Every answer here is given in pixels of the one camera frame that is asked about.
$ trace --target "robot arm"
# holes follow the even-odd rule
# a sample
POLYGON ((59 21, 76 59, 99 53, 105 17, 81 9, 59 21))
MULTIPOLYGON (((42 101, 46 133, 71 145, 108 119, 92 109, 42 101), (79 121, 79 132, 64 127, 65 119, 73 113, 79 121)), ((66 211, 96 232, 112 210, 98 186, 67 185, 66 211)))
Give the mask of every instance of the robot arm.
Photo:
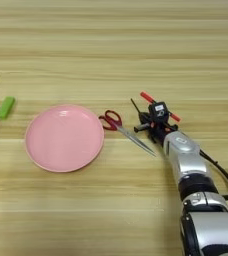
MULTIPOLYGON (((145 93, 141 95, 151 104, 149 113, 137 108, 141 125, 135 127, 135 132, 148 130, 150 138, 162 145, 172 165, 183 205, 180 230, 185 255, 228 256, 228 196, 224 198, 218 193, 202 156, 218 168, 219 165, 178 131, 177 125, 168 124, 173 114, 164 102, 157 103, 145 93)), ((219 169, 228 178, 226 171, 219 169)))
POLYGON ((164 140, 183 204, 181 237, 185 255, 228 253, 228 206, 218 193, 199 146, 179 131, 164 140))

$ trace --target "pink plate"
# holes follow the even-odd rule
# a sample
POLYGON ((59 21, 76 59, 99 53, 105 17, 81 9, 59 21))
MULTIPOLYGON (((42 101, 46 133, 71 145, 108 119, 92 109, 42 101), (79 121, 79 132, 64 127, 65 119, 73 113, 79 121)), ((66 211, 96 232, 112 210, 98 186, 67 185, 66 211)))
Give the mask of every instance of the pink plate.
POLYGON ((51 172, 75 171, 100 152, 104 131, 90 110, 74 105, 51 108, 37 116, 26 132, 30 158, 51 172))

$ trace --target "green object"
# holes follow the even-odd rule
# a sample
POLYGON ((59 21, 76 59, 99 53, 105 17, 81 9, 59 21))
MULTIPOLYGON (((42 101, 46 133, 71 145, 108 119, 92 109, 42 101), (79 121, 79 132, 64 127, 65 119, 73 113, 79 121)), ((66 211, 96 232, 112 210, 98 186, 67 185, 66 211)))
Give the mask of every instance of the green object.
POLYGON ((0 118, 7 118, 12 106, 14 105, 15 98, 14 97, 6 97, 0 107, 0 118))

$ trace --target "scissors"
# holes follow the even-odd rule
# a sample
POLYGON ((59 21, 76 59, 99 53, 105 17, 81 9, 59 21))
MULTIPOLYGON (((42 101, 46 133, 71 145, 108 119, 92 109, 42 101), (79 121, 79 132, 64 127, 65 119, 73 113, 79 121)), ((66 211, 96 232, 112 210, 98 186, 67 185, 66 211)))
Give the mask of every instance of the scissors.
POLYGON ((141 140, 139 140, 136 136, 134 136, 132 133, 127 131, 122 126, 122 119, 120 115, 113 111, 113 110, 107 110, 104 114, 104 116, 99 116, 99 119, 105 120, 109 124, 109 126, 103 125, 103 128, 105 130, 109 131, 119 131, 122 134, 124 134, 128 139, 130 139, 132 142, 134 142, 137 146, 141 147, 145 151, 147 151, 149 154, 156 156, 155 152, 149 148, 146 144, 144 144, 141 140))

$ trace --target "wood grain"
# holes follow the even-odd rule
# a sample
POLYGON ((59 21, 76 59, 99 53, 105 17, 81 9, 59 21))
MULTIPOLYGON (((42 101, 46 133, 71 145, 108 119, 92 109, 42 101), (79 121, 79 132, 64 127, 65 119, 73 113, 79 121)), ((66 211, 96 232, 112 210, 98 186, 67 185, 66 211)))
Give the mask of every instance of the wood grain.
MULTIPOLYGON (((180 128, 228 169, 228 1, 0 0, 0 256, 181 255, 170 165, 119 133, 64 175, 24 150, 29 122, 72 103, 137 124, 139 92, 165 100, 180 128)), ((213 172, 222 193, 228 191, 213 172)))

